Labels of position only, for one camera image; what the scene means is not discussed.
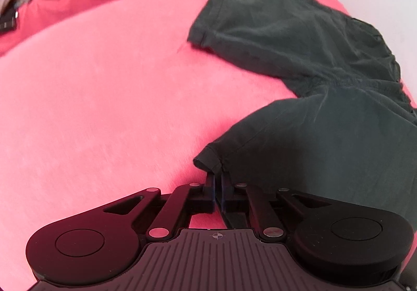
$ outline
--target screw head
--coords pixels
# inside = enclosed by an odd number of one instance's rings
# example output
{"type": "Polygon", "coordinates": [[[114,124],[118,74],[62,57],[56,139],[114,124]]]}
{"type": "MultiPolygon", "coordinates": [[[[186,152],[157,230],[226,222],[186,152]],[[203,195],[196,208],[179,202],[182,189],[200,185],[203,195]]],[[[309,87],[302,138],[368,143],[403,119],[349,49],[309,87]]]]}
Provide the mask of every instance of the screw head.
{"type": "Polygon", "coordinates": [[[284,230],[280,228],[266,228],[263,230],[263,234],[267,237],[277,238],[281,237],[284,234],[284,230]]]}
{"type": "Polygon", "coordinates": [[[154,238],[163,238],[169,235],[169,231],[166,228],[154,228],[149,231],[149,236],[154,238]]]}

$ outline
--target crosshair marking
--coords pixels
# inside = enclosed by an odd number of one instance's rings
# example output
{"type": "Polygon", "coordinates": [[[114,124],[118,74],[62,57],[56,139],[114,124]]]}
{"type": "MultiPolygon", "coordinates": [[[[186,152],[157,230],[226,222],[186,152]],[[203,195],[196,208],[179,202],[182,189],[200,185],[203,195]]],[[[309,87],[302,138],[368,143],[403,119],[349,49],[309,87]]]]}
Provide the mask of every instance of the crosshair marking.
{"type": "Polygon", "coordinates": [[[212,235],[213,238],[216,238],[217,240],[222,239],[223,235],[220,232],[216,232],[214,235],[212,235]]]}

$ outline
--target textured grip pad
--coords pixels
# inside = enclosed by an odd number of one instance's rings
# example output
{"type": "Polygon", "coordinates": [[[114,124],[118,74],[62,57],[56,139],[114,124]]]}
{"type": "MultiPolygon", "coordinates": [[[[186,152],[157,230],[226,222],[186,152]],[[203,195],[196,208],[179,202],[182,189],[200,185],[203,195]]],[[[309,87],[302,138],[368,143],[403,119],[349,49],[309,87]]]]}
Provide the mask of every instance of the textured grip pad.
{"type": "MultiPolygon", "coordinates": [[[[129,271],[85,291],[357,291],[303,270],[279,243],[253,231],[182,230],[169,242],[149,244],[129,271]]],[[[76,291],[39,282],[31,291],[76,291]]],[[[363,291],[401,291],[393,281],[363,291]]]]}

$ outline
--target gray cloth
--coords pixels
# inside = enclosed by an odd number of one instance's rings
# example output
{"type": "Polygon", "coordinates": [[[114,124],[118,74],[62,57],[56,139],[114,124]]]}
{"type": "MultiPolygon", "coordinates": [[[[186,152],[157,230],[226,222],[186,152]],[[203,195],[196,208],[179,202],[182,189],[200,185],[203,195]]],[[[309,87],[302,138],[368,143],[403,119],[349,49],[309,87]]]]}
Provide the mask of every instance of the gray cloth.
{"type": "Polygon", "coordinates": [[[315,0],[209,0],[188,40],[299,97],[233,125],[197,167],[392,211],[417,230],[417,117],[375,27],[315,0]]]}

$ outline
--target circular cap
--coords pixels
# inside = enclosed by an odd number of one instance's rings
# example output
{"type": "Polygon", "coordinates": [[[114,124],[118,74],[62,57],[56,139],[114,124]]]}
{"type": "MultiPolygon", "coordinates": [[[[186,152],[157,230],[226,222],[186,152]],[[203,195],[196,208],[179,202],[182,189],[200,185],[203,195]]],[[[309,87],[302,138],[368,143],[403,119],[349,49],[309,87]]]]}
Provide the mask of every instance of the circular cap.
{"type": "Polygon", "coordinates": [[[276,238],[281,237],[284,234],[284,230],[280,228],[266,228],[263,230],[263,234],[267,237],[276,238]]]}
{"type": "Polygon", "coordinates": [[[382,226],[375,220],[351,217],[334,222],[332,232],[346,240],[369,240],[378,236],[382,226]]]}
{"type": "Polygon", "coordinates": [[[397,268],[413,231],[395,213],[351,204],[312,209],[293,235],[299,257],[323,274],[368,276],[397,268]]]}
{"type": "Polygon", "coordinates": [[[149,236],[154,238],[163,238],[169,235],[169,231],[165,228],[154,228],[149,231],[149,236]]]}
{"type": "Polygon", "coordinates": [[[69,257],[85,257],[96,253],[104,245],[104,237],[94,230],[72,230],[63,233],[56,240],[59,252],[69,257]]]}

